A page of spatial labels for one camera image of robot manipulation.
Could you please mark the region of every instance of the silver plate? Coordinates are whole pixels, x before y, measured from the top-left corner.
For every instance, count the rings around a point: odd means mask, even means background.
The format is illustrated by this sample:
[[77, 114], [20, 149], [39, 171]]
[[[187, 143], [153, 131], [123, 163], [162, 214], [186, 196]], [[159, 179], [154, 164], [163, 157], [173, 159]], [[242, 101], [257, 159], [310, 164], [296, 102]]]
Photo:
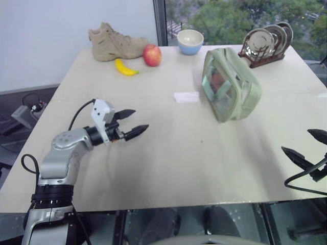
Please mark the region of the silver plate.
[[274, 38], [272, 34], [263, 28], [250, 31], [245, 37], [245, 41], [247, 44], [245, 52], [252, 58], [257, 56], [267, 57], [271, 55], [274, 49]]
[[274, 37], [275, 49], [276, 49], [274, 51], [274, 54], [278, 55], [281, 52], [283, 52], [283, 50], [286, 46], [286, 41], [287, 41], [287, 34], [286, 34], [285, 30], [276, 24], [270, 24], [270, 25], [266, 26], [265, 29], [267, 31], [269, 31], [272, 34], [272, 36]]
[[291, 45], [292, 40], [293, 40], [292, 27], [290, 24], [288, 24], [287, 22], [284, 22], [284, 21], [278, 22], [276, 25], [282, 27], [284, 29], [284, 31], [286, 32], [287, 40], [286, 40], [285, 49], [287, 49], [288, 46]]

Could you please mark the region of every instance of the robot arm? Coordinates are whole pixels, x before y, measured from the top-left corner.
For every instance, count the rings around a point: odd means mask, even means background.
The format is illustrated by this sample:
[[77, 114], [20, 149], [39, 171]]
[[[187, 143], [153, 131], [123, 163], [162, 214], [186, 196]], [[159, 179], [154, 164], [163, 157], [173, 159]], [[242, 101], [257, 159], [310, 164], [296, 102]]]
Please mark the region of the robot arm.
[[117, 120], [134, 112], [115, 113], [111, 104], [97, 99], [91, 113], [95, 127], [66, 131], [53, 139], [51, 150], [40, 168], [36, 192], [32, 195], [22, 245], [44, 244], [45, 237], [54, 239], [53, 244], [70, 244], [67, 241], [68, 221], [73, 211], [73, 190], [80, 160], [96, 145], [129, 140], [144, 132], [148, 125], [138, 126], [128, 133], [119, 130]]

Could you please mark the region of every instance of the green bag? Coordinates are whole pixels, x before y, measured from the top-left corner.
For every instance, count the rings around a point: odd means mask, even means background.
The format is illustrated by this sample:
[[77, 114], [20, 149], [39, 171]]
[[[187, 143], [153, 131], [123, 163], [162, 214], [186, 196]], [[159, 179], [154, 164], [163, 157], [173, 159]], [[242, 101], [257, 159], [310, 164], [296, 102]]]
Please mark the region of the green bag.
[[208, 51], [202, 87], [219, 122], [246, 118], [261, 98], [256, 77], [231, 47]]

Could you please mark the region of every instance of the bowl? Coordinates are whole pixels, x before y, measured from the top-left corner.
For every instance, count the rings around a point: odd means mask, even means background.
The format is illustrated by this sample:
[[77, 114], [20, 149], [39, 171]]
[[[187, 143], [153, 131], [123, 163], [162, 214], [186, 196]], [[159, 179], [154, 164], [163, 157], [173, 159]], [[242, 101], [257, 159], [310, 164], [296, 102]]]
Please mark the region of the bowl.
[[203, 45], [203, 35], [195, 30], [182, 30], [177, 34], [178, 46], [185, 55], [196, 54]]

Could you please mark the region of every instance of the table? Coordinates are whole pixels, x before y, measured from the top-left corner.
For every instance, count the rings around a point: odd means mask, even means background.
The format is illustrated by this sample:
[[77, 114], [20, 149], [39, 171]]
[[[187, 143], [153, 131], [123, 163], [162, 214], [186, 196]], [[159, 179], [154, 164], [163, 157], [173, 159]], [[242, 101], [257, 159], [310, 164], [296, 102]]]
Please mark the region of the table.
[[[53, 137], [94, 97], [111, 102], [117, 111], [136, 110], [121, 121], [123, 131], [150, 126], [131, 141], [97, 146], [82, 159], [73, 199], [78, 211], [320, 197], [284, 187], [284, 180], [301, 169], [281, 146], [313, 163], [323, 158], [326, 146], [306, 132], [327, 128], [323, 84], [289, 47], [283, 60], [253, 69], [263, 96], [251, 115], [219, 124], [201, 88], [205, 54], [217, 47], [226, 46], [204, 46], [194, 56], [161, 47], [159, 67], [147, 67], [142, 58], [125, 62], [140, 70], [133, 77], [118, 73], [114, 62], [95, 61], [91, 50], [81, 51], [0, 190], [0, 212], [25, 212], [29, 206], [35, 177], [20, 165], [21, 155], [30, 153], [40, 164]], [[195, 91], [199, 102], [174, 100], [174, 93]], [[90, 109], [81, 112], [73, 128], [93, 125]], [[306, 176], [294, 184], [327, 190], [327, 178], [315, 183]]]

